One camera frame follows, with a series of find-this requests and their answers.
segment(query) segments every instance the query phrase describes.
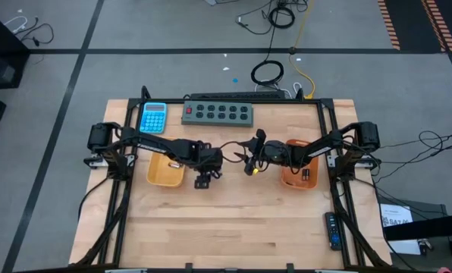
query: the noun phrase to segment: calculator display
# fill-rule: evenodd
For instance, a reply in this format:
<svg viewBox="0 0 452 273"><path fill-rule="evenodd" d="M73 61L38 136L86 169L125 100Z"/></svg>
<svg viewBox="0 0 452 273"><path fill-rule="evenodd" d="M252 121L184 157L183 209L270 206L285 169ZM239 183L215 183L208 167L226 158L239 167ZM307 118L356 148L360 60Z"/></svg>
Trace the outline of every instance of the calculator display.
<svg viewBox="0 0 452 273"><path fill-rule="evenodd" d="M146 105L145 110L147 111L164 111L163 105Z"/></svg>

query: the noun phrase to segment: wooden tabletop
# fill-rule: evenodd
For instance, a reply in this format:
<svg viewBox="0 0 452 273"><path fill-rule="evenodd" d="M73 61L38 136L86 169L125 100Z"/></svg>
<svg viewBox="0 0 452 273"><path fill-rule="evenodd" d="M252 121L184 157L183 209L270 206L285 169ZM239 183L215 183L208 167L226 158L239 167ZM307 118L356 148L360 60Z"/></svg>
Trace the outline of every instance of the wooden tabletop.
<svg viewBox="0 0 452 273"><path fill-rule="evenodd" d="M352 100L335 100L338 126L357 121ZM124 123L127 100L110 100L104 121ZM182 126L182 105L168 105L167 126L161 137L202 140L220 146L231 140L249 140L262 128L267 140L321 137L314 105L253 105L254 127ZM132 124L135 124L137 110ZM238 146L223 150L228 158ZM294 190L280 184L280 168L248 177L243 164L224 161L223 176L212 180L208 190L195 190L197 173L187 169L178 188L149 184L146 173L151 152L140 150L135 167L130 206L121 252L121 267L183 268L343 268L341 252L328 245L324 213L333 211L325 158L319 159L319 184L312 190ZM88 189L106 175L104 168L91 171ZM356 176L371 181L369 171ZM83 206L70 262L76 262L93 245L104 228L112 182L91 194ZM383 240L374 190L351 182L359 229L378 252L391 263ZM353 264L356 255L347 230ZM115 234L110 239L111 261Z"/></svg>

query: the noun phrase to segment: white paper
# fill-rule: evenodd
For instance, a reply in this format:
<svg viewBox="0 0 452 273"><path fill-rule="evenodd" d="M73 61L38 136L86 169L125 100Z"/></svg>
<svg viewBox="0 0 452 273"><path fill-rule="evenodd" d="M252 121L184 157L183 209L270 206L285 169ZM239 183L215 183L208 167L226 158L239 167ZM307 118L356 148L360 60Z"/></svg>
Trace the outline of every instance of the white paper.
<svg viewBox="0 0 452 273"><path fill-rule="evenodd" d="M410 207L381 204L381 216L383 218L383 227L389 227L396 224L406 224L413 222ZM397 253L420 255L420 248L416 240L391 241L391 247Z"/></svg>

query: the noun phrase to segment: yellow cable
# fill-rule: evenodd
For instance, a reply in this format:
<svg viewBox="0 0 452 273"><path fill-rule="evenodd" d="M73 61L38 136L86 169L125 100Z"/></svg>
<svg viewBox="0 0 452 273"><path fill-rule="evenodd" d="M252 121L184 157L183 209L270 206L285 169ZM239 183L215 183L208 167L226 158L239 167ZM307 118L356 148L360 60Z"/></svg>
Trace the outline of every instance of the yellow cable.
<svg viewBox="0 0 452 273"><path fill-rule="evenodd" d="M299 31L299 36L297 37L297 41L295 42L295 45L293 46L294 48L296 48L299 44L300 41L300 37L302 36L303 33L303 28L305 27L305 22L307 22L307 17L309 16L310 13L310 8L312 7L314 1L310 0L309 4L307 5L307 10L305 11L305 14L303 15L303 21L302 24L300 25L300 31ZM304 96L305 99L312 99L314 97L314 93L315 93L315 83L314 80L312 80L311 77L309 77L307 74L303 73L293 62L292 62L292 55L290 55L288 57L288 61L290 62L290 64L293 66L293 68L295 68L295 70L302 75L303 77L305 77L307 80L309 80L309 82L312 84L312 92L310 92L309 95Z"/></svg>

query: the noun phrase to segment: blue calculator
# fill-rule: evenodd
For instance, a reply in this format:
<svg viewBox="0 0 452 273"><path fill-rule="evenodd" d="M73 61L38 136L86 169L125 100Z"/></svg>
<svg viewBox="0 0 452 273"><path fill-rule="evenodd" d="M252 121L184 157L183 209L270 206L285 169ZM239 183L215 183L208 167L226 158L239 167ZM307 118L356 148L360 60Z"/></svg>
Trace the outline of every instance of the blue calculator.
<svg viewBox="0 0 452 273"><path fill-rule="evenodd" d="M147 102L143 106L141 133L163 133L167 119L167 105L161 102Z"/></svg>

